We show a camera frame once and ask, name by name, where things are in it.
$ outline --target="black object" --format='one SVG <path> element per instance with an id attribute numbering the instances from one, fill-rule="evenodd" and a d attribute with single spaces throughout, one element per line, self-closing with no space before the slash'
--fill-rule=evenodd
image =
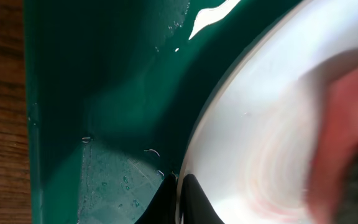
<path id="1" fill-rule="evenodd" d="M 169 175 L 135 224 L 175 224 L 176 189 L 176 177 Z M 184 224 L 224 224 L 193 174 L 183 180 L 180 216 Z"/>

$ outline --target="wet green surface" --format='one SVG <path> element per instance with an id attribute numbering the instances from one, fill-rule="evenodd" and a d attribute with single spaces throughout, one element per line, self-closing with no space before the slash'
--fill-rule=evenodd
<path id="1" fill-rule="evenodd" d="M 179 172 L 218 80 L 298 1 L 242 0 L 188 40 L 198 11 L 223 1 L 25 0 L 34 223 L 76 223 L 79 214 L 82 223 L 134 222 L 158 187 L 155 170 Z"/>

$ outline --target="green surface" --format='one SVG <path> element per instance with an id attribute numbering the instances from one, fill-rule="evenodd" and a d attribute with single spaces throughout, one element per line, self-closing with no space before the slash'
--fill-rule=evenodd
<path id="1" fill-rule="evenodd" d="M 211 90 L 244 47 L 299 0 L 242 0 L 188 40 L 198 11 L 222 2 L 24 1 L 33 223 L 76 223 L 79 214 L 90 223 L 120 223 L 109 219 L 121 203 L 108 200 L 119 201 L 114 195 L 122 189 L 100 192 L 103 204 L 81 211 L 83 199 L 106 187 L 96 183 L 104 178 L 99 173 L 114 176 L 105 178 L 114 188 L 120 183 L 113 180 L 137 171 L 125 163 L 101 172 L 98 161 L 179 172 Z M 94 141 L 82 143 L 88 136 Z M 96 157 L 88 157 L 93 145 Z M 161 159 L 148 158 L 144 149 L 157 150 Z M 154 190 L 134 209 L 144 209 Z M 140 213 L 125 206 L 117 216 L 134 222 Z"/>

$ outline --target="wood grain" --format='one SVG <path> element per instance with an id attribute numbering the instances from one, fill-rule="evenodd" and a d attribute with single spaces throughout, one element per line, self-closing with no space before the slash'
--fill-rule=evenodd
<path id="1" fill-rule="evenodd" d="M 31 223 L 22 1 L 0 0 L 0 223 Z"/>

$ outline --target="white bowl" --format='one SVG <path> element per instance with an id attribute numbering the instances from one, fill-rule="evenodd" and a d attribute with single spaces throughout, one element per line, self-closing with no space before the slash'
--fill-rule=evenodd
<path id="1" fill-rule="evenodd" d="M 310 223 L 324 91 L 358 66 L 358 0 L 304 1 L 241 58 L 199 119 L 178 195 L 194 174 L 225 224 Z"/>

